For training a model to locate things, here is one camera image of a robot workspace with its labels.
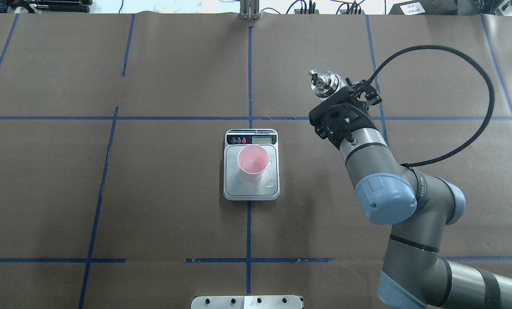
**white label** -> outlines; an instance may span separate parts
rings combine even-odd
[[[404,6],[401,6],[401,10],[403,10],[405,15],[415,15],[420,14],[421,12],[426,12],[420,2],[405,4]]]

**robotic arm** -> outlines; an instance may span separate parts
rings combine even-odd
[[[438,257],[444,227],[464,214],[464,194],[395,161],[368,114],[382,101],[377,91],[330,71],[309,74],[321,101],[309,113],[315,133],[340,150],[364,215],[393,225],[378,286],[381,301],[393,309],[512,309],[512,279]]]

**blue joint cap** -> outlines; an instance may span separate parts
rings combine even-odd
[[[388,173],[370,174],[355,186],[355,196],[364,215],[376,224],[397,224],[416,210],[412,186],[403,178]]]
[[[427,305],[410,294],[383,270],[380,274],[378,297],[392,309],[425,309]]]
[[[451,184],[450,182],[447,182],[443,178],[437,177],[442,182],[446,183],[450,191],[452,192],[452,196],[454,196],[454,215],[452,215],[452,218],[446,223],[446,225],[451,225],[456,222],[458,222],[458,219],[460,219],[464,212],[466,211],[466,197],[464,196],[462,190],[455,186],[454,184]]]

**pink cup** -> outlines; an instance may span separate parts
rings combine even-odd
[[[244,177],[250,180],[259,179],[269,164],[269,154],[260,145],[244,146],[236,157],[236,162],[242,170]]]

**white background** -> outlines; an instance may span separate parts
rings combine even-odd
[[[229,0],[124,0],[124,8],[122,13],[135,13],[144,10],[153,11],[155,5],[158,8],[166,7],[166,12],[239,12],[238,2],[227,2]],[[395,3],[406,2],[407,0],[388,0],[387,11]],[[93,0],[94,4],[91,5],[92,13],[117,13],[121,6],[122,0]],[[281,13],[285,13],[287,8],[291,5],[293,0],[260,0],[260,9],[272,7]],[[294,8],[300,8],[301,4],[297,3]],[[334,14],[340,6],[340,3],[330,0],[318,0],[316,8],[320,14]],[[384,14],[384,1],[383,0],[365,0],[361,4],[362,9],[366,14]],[[509,6],[504,12],[504,15],[512,15],[512,6]]]

